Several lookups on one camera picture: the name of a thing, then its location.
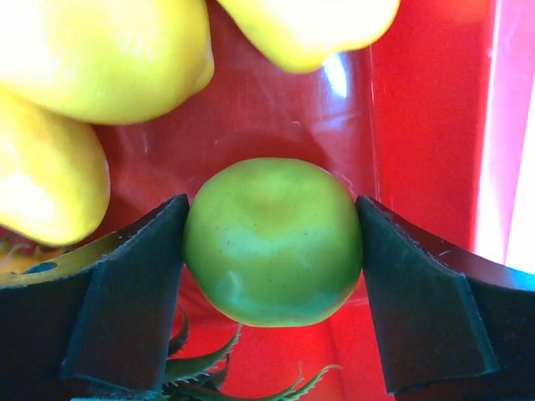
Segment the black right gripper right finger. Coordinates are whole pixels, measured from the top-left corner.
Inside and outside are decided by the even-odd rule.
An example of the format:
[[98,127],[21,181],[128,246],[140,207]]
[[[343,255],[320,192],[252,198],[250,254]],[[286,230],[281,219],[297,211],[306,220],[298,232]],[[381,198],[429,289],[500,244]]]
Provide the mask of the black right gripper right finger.
[[398,400],[531,400],[534,277],[362,195],[364,280],[386,391]]

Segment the green toy pear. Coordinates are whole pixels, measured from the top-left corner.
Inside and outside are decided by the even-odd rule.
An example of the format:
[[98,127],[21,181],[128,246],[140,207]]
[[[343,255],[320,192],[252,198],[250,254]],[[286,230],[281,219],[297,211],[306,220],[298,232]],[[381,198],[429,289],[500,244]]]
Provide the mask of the green toy pear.
[[322,322],[351,297],[363,261],[351,194],[288,158],[240,161],[203,184],[182,249],[207,301],[252,327]]

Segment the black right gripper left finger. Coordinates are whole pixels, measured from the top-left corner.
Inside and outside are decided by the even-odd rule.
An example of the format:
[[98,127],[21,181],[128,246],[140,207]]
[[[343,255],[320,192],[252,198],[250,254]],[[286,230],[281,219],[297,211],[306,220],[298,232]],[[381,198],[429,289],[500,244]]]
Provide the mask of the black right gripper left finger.
[[2,275],[2,399],[149,400],[161,391],[188,210],[176,195],[88,245]]

